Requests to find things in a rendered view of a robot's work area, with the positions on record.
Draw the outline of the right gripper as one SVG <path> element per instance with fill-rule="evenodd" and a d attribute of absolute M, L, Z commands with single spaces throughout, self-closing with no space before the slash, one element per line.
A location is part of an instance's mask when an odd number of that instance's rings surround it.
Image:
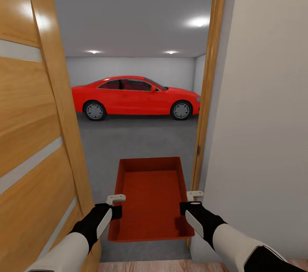
<path fill-rule="evenodd" d="M 180 202 L 179 203 L 181 215 L 185 215 L 185 211 L 186 211 L 186 209 L 188 209 L 187 207 L 188 207 L 189 204 L 190 203 L 188 203 L 188 202 Z"/>

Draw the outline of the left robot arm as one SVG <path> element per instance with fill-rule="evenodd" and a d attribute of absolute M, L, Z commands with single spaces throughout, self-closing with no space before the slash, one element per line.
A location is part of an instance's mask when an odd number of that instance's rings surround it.
<path fill-rule="evenodd" d="M 77 222 L 73 230 L 47 254 L 30 265 L 24 272 L 79 272 L 94 243 L 111 220 L 122 218 L 123 194 L 108 195 L 107 203 L 95 204 L 91 212 Z"/>

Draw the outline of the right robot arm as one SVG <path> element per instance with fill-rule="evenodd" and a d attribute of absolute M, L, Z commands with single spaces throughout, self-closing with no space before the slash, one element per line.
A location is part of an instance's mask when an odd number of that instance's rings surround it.
<path fill-rule="evenodd" d="M 232 272 L 307 272 L 289 264 L 275 249 L 227 224 L 219 215 L 206 210 L 194 198 L 204 192 L 187 191 L 187 202 L 180 202 L 181 215 L 205 240 Z"/>

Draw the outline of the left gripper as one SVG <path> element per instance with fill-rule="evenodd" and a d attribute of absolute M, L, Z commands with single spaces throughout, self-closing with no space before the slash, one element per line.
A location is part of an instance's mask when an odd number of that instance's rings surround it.
<path fill-rule="evenodd" d="M 113 210 L 113 216 L 111 220 L 122 218 L 122 206 L 109 206 Z"/>

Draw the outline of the storage box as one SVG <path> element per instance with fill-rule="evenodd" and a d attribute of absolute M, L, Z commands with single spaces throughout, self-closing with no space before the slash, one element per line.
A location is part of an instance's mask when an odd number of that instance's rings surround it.
<path fill-rule="evenodd" d="M 194 228 L 181 215 L 187 190 L 180 157 L 120 159 L 115 193 L 126 196 L 122 218 L 110 221 L 108 241 L 187 239 Z"/>

